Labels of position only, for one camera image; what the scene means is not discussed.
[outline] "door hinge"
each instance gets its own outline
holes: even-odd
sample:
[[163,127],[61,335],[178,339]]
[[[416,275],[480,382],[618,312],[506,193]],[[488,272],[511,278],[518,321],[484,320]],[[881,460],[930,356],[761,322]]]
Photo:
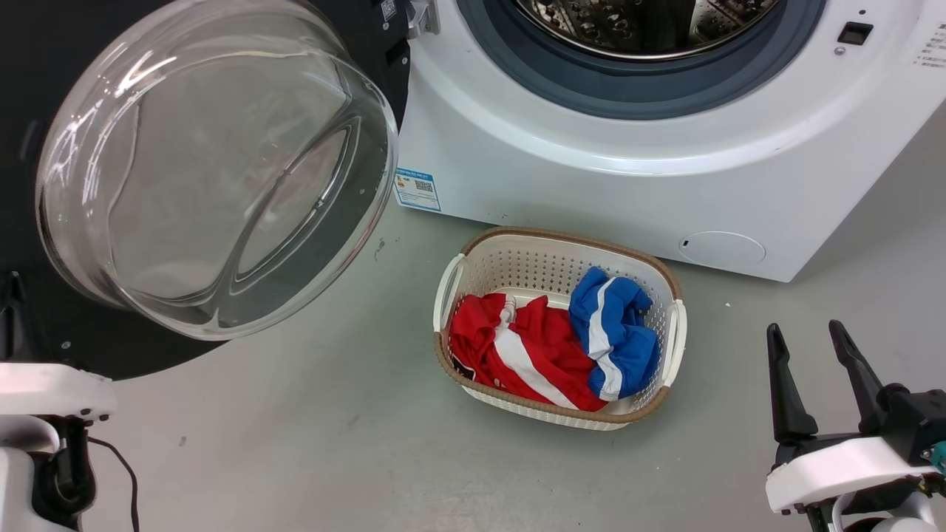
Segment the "door hinge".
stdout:
[[408,39],[416,39],[421,33],[440,33],[440,18],[437,16],[437,0],[411,0],[408,2]]

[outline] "concrete floor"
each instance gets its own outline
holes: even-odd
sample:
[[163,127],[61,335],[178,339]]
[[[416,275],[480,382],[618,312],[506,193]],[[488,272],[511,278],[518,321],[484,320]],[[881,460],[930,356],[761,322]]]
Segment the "concrete floor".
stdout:
[[[661,409],[617,432],[516,417],[444,375],[431,302],[483,227],[392,204],[319,300],[119,382],[120,413],[93,434],[134,465],[146,531],[807,530],[770,513],[763,491],[775,451],[765,327],[782,325],[822,432],[858,419],[831,318],[883,381],[946,386],[944,125],[940,112],[795,282],[672,264],[686,356]],[[93,463],[99,497],[84,529],[129,530],[126,473],[99,449]]]

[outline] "front-loading washing machine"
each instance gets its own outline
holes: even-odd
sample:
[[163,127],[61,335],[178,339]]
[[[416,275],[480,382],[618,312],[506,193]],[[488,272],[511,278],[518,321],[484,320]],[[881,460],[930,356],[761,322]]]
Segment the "front-loading washing machine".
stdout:
[[402,204],[740,274],[791,280],[946,97],[942,2],[431,3]]
[[302,308],[392,190],[790,280],[946,96],[934,0],[34,0],[0,26],[25,339],[0,354],[117,378]]

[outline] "brown basket rim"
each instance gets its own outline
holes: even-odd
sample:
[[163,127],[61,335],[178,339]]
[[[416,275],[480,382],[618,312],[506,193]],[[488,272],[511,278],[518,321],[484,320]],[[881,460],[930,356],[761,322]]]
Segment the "brown basket rim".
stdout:
[[[558,240],[568,241],[572,243],[597,247],[597,248],[605,249],[607,251],[611,251],[620,255],[635,258],[637,260],[640,260],[641,262],[644,262],[654,267],[658,272],[660,272],[661,275],[663,275],[664,279],[666,279],[667,281],[667,284],[670,285],[670,291],[671,291],[671,294],[674,296],[674,299],[682,298],[682,291],[680,291],[680,285],[676,281],[676,277],[667,268],[667,266],[665,266],[662,262],[657,260],[655,257],[651,257],[650,255],[641,253],[640,251],[637,251],[628,247],[620,246],[618,244],[611,243],[605,240],[589,239],[586,237],[579,237],[576,235],[571,235],[569,233],[562,233],[559,231],[547,231],[544,229],[533,229],[529,227],[513,227],[513,226],[494,227],[493,229],[489,229],[481,233],[480,235],[472,239],[470,242],[468,242],[467,245],[464,246],[463,254],[469,255],[470,252],[473,250],[473,248],[476,247],[478,244],[480,244],[486,239],[496,237],[499,235],[521,235],[521,236],[527,236],[527,237],[558,239]],[[449,330],[449,326],[450,326],[450,323],[448,320],[447,330]],[[433,351],[437,355],[437,360],[440,362],[440,366],[444,369],[445,372],[447,372],[447,374],[450,376],[451,379],[455,380],[457,383],[459,383],[462,386],[476,390],[489,397],[501,399],[507,402],[511,402],[513,404],[517,404],[519,406],[531,408],[533,410],[538,410],[540,412],[546,412],[549,414],[555,414],[555,415],[564,416],[564,417],[573,417],[576,419],[585,419],[588,421],[598,421],[602,423],[627,424],[627,423],[633,423],[634,421],[640,421],[641,419],[644,419],[645,417],[650,416],[657,408],[659,408],[661,404],[663,404],[663,401],[666,400],[667,395],[670,393],[670,386],[666,386],[666,385],[660,386],[660,389],[657,390],[657,393],[647,404],[645,404],[643,407],[639,408],[635,412],[631,412],[630,414],[614,415],[614,414],[601,414],[599,412],[585,412],[582,410],[572,410],[570,408],[564,408],[564,407],[554,405],[554,404],[548,404],[548,403],[539,402],[532,399],[525,399],[519,396],[514,396],[513,394],[510,394],[509,392],[503,392],[502,390],[498,390],[496,388],[492,388],[484,384],[480,384],[479,382],[475,382],[464,377],[463,375],[458,373],[456,369],[453,368],[453,364],[450,362],[449,358],[447,357],[447,353],[449,350],[448,342],[449,342],[449,337],[446,334],[441,334],[440,332],[433,333]]]
[[621,246],[607,240],[598,240],[598,239],[589,239],[587,237],[579,237],[577,235],[572,235],[569,233],[562,233],[560,231],[548,231],[545,229],[533,229],[530,227],[514,227],[514,226],[505,226],[505,227],[494,227],[487,231],[482,232],[477,237],[474,237],[469,242],[466,243],[462,253],[464,255],[469,255],[473,248],[479,245],[486,239],[491,239],[493,237],[498,237],[500,235],[521,235],[525,237],[539,237],[542,239],[556,239],[563,240],[566,242],[571,242],[575,244],[583,244],[586,246],[596,247],[604,249],[606,251],[617,253],[618,255],[624,255],[626,257],[635,258],[641,262],[653,266],[655,270],[660,272],[663,275],[663,278],[667,281],[667,284],[670,285],[670,293],[674,296],[674,299],[682,299],[683,292],[680,290],[680,283],[677,282],[676,276],[669,268],[663,263],[660,262],[656,257],[642,253],[636,249],[631,249],[629,247]]

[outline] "white stripe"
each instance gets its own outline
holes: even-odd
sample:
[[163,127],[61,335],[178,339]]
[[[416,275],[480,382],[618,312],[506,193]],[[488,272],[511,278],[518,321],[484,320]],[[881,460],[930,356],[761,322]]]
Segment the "white stripe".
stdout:
[[518,334],[509,330],[506,324],[499,324],[499,327],[496,328],[494,345],[496,346],[496,352],[502,359],[502,363],[512,369],[538,395],[558,406],[578,410],[578,407],[569,398],[565,397],[561,390],[553,386],[545,378],[545,375],[535,369],[532,359],[529,358],[529,353],[526,351],[526,346],[522,344],[522,339],[519,338]]
[[610,354],[603,355],[598,359],[598,367],[604,372],[604,382],[601,385],[601,392],[598,399],[612,401],[621,398],[621,383],[624,382],[624,375],[621,370],[614,365]]
[[611,283],[617,277],[611,277],[598,289],[598,308],[591,313],[588,320],[588,357],[598,363],[598,367],[604,372],[604,383],[601,386],[601,393],[598,397],[604,400],[616,400],[621,393],[621,384],[623,383],[623,374],[611,361],[611,351],[614,347],[607,339],[607,333],[601,324],[601,315],[604,310],[604,293]]

